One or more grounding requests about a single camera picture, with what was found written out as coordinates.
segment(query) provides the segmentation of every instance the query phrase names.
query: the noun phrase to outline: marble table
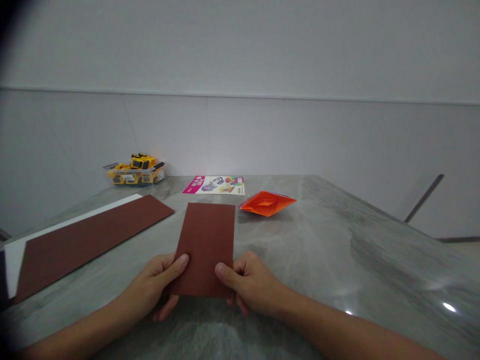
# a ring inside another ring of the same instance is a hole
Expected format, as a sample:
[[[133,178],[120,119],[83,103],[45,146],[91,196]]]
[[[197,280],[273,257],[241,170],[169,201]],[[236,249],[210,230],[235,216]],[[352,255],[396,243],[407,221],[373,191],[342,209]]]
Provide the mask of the marble table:
[[[115,298],[147,261],[176,250],[188,202],[238,205],[246,196],[182,194],[191,176],[153,189],[109,188],[45,228],[136,192],[175,214],[9,308],[17,346],[31,344]],[[480,266],[318,176],[246,176],[246,192],[298,200],[263,217],[236,209],[234,257],[247,250],[298,292],[412,338],[448,359],[480,358]],[[448,310],[450,304],[456,312]],[[284,324],[182,297],[165,323],[141,321],[95,359],[318,359]]]

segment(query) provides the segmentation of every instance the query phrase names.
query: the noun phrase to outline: plastic container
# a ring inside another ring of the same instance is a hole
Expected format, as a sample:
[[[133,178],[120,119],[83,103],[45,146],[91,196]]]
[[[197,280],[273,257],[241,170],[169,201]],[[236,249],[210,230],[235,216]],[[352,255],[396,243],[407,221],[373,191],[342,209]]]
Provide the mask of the plastic container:
[[[160,162],[147,169],[132,169],[128,165],[113,163],[103,167],[112,185],[118,187],[148,187],[158,184],[165,178],[164,163]]]

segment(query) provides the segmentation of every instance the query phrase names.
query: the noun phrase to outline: left hand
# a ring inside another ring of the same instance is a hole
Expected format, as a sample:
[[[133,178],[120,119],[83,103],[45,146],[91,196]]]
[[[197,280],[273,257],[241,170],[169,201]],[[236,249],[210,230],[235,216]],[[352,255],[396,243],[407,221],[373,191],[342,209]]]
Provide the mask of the left hand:
[[[152,258],[125,291],[113,301],[133,324],[152,311],[165,287],[185,271],[189,256],[183,254],[175,262],[174,258],[174,253]],[[164,321],[178,302],[178,295],[170,295],[166,304],[153,314],[153,322]]]

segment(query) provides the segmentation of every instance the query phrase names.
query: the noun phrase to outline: orange origami boat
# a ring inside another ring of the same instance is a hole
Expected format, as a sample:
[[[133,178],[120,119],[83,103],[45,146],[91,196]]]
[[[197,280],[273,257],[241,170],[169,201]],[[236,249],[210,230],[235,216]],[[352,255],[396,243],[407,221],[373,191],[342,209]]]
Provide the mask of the orange origami boat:
[[[286,195],[260,191],[242,202],[238,207],[241,210],[269,217],[296,202],[297,200]]]

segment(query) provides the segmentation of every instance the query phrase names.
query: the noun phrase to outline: right hand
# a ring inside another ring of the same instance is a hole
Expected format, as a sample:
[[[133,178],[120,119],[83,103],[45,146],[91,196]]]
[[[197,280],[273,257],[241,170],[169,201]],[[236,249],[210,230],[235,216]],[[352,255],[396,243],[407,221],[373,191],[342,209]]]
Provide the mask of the right hand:
[[[220,262],[215,266],[218,279],[235,291],[234,297],[243,315],[249,308],[268,316],[276,316],[286,303],[289,288],[283,285],[265,266],[261,258],[247,251],[234,263],[233,269]],[[231,306],[234,297],[228,299]]]

